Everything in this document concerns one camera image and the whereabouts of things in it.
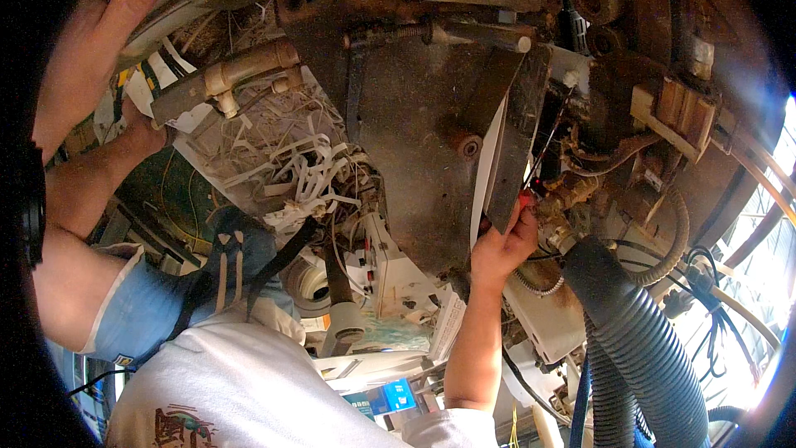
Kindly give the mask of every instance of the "corrugated black hose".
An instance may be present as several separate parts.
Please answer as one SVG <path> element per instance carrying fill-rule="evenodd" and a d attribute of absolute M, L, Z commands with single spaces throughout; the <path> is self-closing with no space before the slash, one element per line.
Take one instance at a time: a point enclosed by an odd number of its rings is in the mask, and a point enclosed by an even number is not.
<path fill-rule="evenodd" d="M 586 353 L 592 365 L 595 448 L 633 448 L 636 399 L 611 359 L 594 338 L 587 315 Z"/>
<path fill-rule="evenodd" d="M 657 447 L 709 446 L 708 412 L 697 375 L 650 294 L 591 235 L 564 262 L 564 280 L 594 324 L 594 339 L 635 395 Z"/>

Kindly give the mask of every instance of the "white cable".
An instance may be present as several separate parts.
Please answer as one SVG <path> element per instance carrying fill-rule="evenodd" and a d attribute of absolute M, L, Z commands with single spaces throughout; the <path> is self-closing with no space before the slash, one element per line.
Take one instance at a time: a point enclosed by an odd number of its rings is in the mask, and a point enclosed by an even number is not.
<path fill-rule="evenodd" d="M 762 321 L 758 317 L 752 314 L 751 311 L 749 311 L 749 309 L 746 306 L 739 303 L 732 296 L 725 293 L 715 285 L 711 286 L 710 294 L 716 296 L 719 299 L 719 301 L 732 308 L 737 314 L 741 315 L 743 320 L 749 322 L 752 327 L 757 329 L 757 332 L 759 332 L 763 337 L 766 338 L 766 341 L 768 341 L 768 343 L 771 345 L 771 348 L 773 348 L 774 351 L 777 351 L 779 349 L 779 339 L 777 339 L 777 336 L 775 336 L 774 333 L 771 332 L 771 329 L 766 327 L 766 325 L 762 323 Z"/>

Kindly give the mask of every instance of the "man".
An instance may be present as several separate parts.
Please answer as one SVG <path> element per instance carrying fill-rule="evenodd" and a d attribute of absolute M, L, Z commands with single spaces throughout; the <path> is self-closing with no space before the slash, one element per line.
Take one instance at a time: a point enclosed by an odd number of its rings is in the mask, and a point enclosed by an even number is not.
<path fill-rule="evenodd" d="M 154 1 L 80 1 L 41 87 L 34 140 L 45 161 L 97 105 L 116 55 Z M 447 364 L 447 409 L 406 424 L 403 443 L 325 385 L 278 281 L 260 294 L 249 323 L 244 301 L 230 290 L 222 311 L 215 301 L 200 306 L 190 328 L 164 343 L 197 277 L 169 278 L 146 264 L 140 246 L 113 255 L 84 243 L 124 177 L 166 144 L 165 132 L 129 102 L 123 114 L 123 135 L 47 174 L 44 261 L 34 272 L 49 339 L 77 353 L 143 363 L 116 404 L 109 446 L 495 444 L 501 294 L 536 248 L 531 209 L 515 205 L 507 234 L 492 228 L 473 248 L 470 300 Z M 242 249 L 250 278 L 274 256 L 273 239 L 237 210 L 219 216 L 216 232 L 230 240 L 214 243 L 204 273 L 217 280 L 220 253 Z"/>

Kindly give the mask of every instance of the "metal rod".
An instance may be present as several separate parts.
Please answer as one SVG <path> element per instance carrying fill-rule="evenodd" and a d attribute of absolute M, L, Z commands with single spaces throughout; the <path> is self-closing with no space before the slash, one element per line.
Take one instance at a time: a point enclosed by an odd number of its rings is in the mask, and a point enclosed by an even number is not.
<path fill-rule="evenodd" d="M 469 39 L 482 45 L 495 46 L 505 51 L 524 54 L 531 50 L 533 44 L 528 35 L 504 28 L 452 22 L 442 23 L 441 26 L 450 36 Z"/>

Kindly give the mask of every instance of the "bolt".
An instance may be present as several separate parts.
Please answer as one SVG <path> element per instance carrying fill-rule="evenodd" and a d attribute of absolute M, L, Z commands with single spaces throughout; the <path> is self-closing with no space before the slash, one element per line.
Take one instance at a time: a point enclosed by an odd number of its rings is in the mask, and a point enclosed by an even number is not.
<path fill-rule="evenodd" d="M 466 144 L 464 144 L 464 149 L 462 149 L 462 152 L 467 157 L 475 156 L 475 154 L 478 152 L 478 143 L 472 141 L 467 142 Z"/>

